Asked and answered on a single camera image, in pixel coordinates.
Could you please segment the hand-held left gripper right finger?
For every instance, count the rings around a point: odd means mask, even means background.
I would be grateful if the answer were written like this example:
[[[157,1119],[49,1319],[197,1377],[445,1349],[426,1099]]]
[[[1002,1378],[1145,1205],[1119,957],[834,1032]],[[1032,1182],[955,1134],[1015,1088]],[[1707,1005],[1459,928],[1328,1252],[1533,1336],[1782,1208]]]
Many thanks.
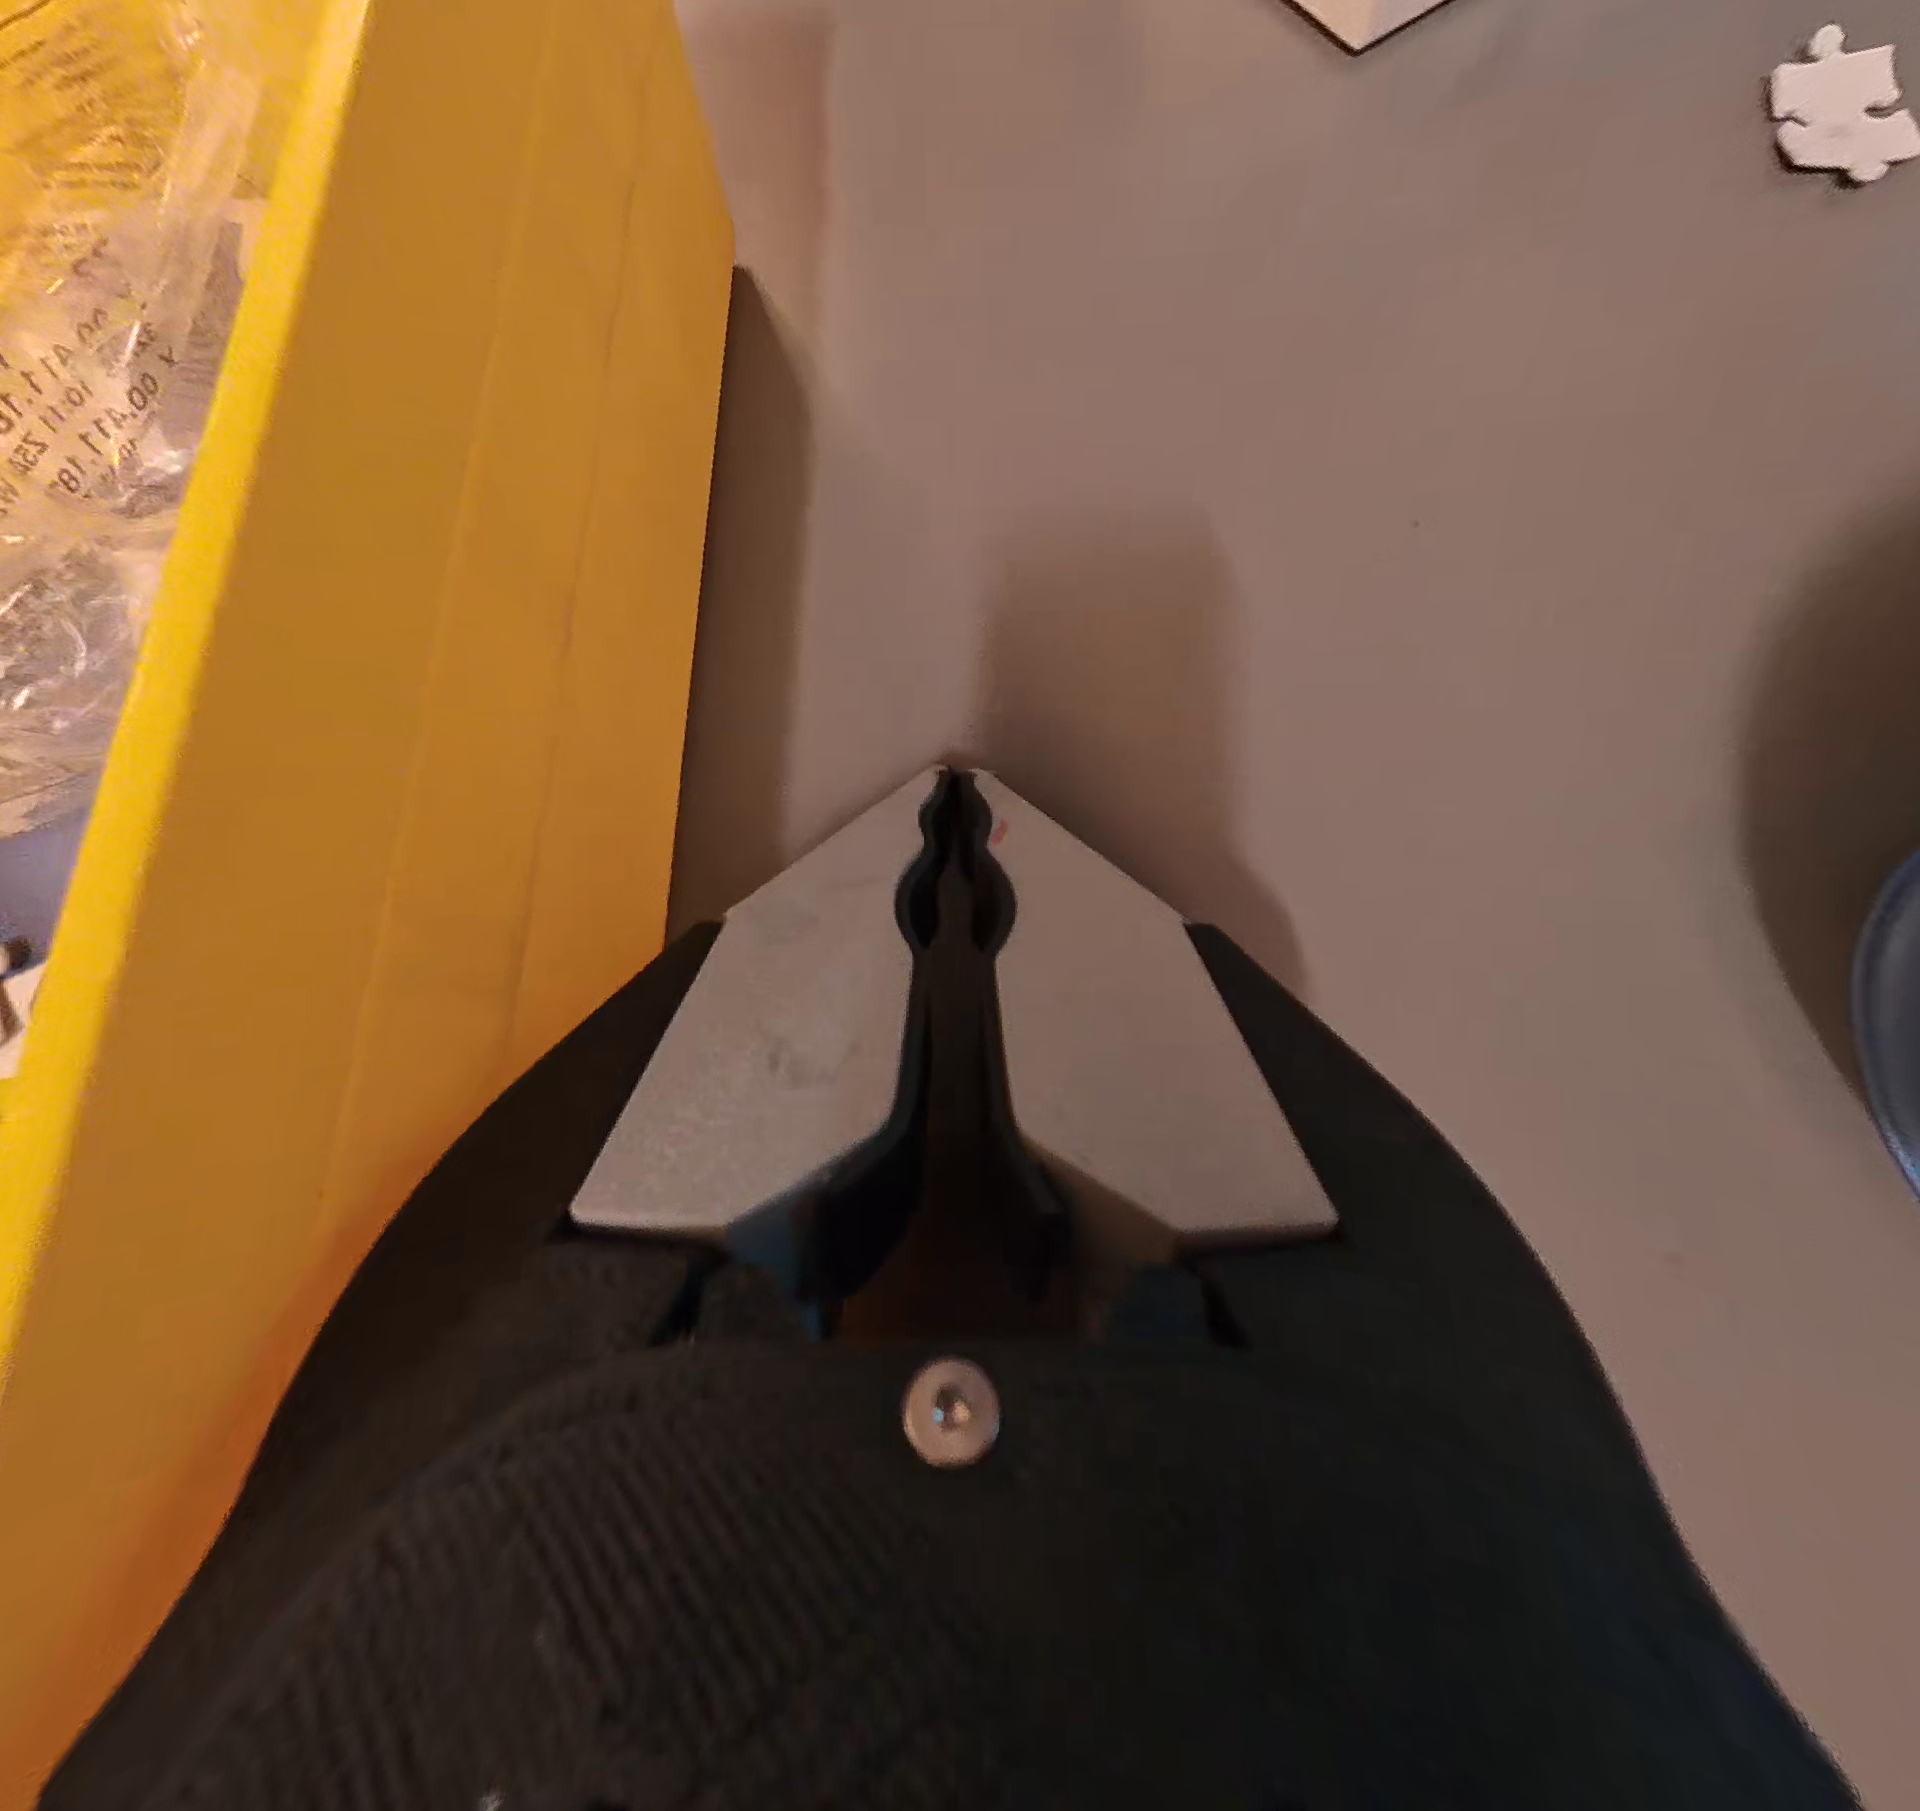
[[[968,798],[996,1099],[1085,1304],[1338,1211],[1175,912],[989,771]]]

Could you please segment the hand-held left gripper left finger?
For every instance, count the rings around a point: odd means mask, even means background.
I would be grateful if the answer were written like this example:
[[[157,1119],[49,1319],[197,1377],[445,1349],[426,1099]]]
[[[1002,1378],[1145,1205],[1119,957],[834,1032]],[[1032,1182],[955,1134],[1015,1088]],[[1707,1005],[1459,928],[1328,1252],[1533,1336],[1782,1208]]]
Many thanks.
[[[724,913],[571,1224],[726,1252],[802,1304],[869,1278],[913,1205],[913,894],[939,869],[946,797],[947,770],[924,768]]]

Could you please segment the yellow plastic bin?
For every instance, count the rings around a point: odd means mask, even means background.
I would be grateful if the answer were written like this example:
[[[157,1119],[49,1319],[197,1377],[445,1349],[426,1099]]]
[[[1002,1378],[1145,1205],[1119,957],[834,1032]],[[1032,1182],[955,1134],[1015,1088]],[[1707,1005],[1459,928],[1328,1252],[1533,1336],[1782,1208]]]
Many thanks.
[[[663,942],[735,262],[676,3],[254,19],[274,188],[4,1085],[4,1807],[396,1205]]]

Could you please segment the white puzzle piece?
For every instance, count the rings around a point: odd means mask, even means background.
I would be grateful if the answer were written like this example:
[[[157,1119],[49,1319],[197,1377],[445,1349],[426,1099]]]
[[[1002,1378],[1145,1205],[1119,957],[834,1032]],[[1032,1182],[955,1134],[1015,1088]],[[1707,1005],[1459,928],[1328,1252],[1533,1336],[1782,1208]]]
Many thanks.
[[[1918,121],[1895,55],[1894,45],[1852,47],[1839,22],[1824,22],[1777,65],[1765,108],[1782,165],[1867,188],[1915,163]]]

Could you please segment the clear plastic bag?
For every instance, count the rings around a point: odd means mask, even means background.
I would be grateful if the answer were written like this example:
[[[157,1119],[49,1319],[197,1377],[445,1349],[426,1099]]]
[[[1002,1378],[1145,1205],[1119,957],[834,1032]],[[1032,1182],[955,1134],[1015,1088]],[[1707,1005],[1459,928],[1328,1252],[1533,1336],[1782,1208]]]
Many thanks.
[[[369,0],[4,0],[3,827],[84,818],[191,679],[246,485],[254,252]]]

